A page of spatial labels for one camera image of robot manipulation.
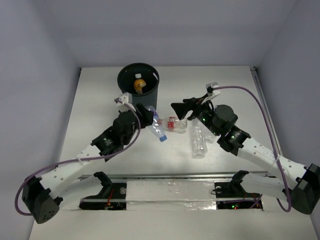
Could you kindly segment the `red label clear bottle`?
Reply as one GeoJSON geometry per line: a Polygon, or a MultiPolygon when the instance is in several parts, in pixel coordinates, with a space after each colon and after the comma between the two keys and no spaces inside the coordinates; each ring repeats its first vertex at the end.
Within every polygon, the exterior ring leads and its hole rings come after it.
{"type": "Polygon", "coordinates": [[[169,132],[185,133],[188,128],[188,123],[186,119],[180,120],[176,116],[169,116],[161,119],[162,125],[165,130],[169,132]]]}

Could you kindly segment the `colourful label blue cap bottle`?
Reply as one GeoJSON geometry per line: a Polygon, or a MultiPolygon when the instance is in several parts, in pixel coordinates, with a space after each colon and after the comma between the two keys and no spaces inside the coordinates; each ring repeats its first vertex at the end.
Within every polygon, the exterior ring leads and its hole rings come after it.
{"type": "Polygon", "coordinates": [[[156,112],[156,109],[153,106],[146,107],[148,111],[153,112],[153,121],[150,126],[147,128],[150,130],[152,134],[154,134],[160,142],[164,142],[167,140],[167,136],[165,133],[165,128],[163,127],[162,120],[159,117],[158,113],[156,112]]]}

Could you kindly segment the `orange juice bottle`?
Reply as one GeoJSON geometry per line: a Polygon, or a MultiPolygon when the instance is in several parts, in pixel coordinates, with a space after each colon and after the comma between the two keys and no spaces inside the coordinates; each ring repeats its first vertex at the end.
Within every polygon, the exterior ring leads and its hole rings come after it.
{"type": "Polygon", "coordinates": [[[134,90],[137,94],[143,94],[143,88],[146,86],[146,82],[142,79],[142,75],[140,73],[135,74],[135,81],[133,83],[134,90]]]}

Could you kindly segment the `blue label water bottle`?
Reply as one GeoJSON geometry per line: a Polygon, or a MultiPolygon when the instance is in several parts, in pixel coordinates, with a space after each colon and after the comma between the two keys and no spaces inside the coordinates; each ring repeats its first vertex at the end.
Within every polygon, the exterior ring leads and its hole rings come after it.
{"type": "Polygon", "coordinates": [[[206,141],[213,143],[215,141],[216,136],[212,133],[206,133],[205,134],[205,139],[206,141]]]}

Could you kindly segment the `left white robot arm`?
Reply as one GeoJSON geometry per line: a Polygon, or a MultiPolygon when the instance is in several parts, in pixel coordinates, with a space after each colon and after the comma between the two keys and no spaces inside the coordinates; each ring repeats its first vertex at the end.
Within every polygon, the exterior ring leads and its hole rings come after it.
{"type": "Polygon", "coordinates": [[[126,103],[125,107],[128,110],[120,112],[112,126],[92,140],[82,155],[48,165],[24,180],[16,195],[29,210],[27,216],[32,216],[37,224],[52,219],[64,201],[63,192],[87,170],[99,179],[93,186],[94,193],[101,198],[110,194],[112,183],[99,171],[101,165],[130,148],[141,130],[153,123],[154,113],[141,103],[136,107],[126,103]]]}

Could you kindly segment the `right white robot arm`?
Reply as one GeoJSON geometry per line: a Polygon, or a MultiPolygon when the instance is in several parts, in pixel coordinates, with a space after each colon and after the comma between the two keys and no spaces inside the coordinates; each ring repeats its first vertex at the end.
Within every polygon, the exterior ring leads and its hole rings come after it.
{"type": "Polygon", "coordinates": [[[198,119],[211,133],[218,137],[217,143],[226,152],[245,159],[271,175],[261,177],[241,170],[231,182],[230,190],[235,196],[244,193],[259,193],[279,200],[290,200],[291,207],[310,215],[320,200],[320,168],[289,160],[260,144],[249,133],[238,128],[238,116],[225,104],[213,106],[202,98],[184,99],[171,107],[182,120],[188,112],[188,120],[198,119]]]}

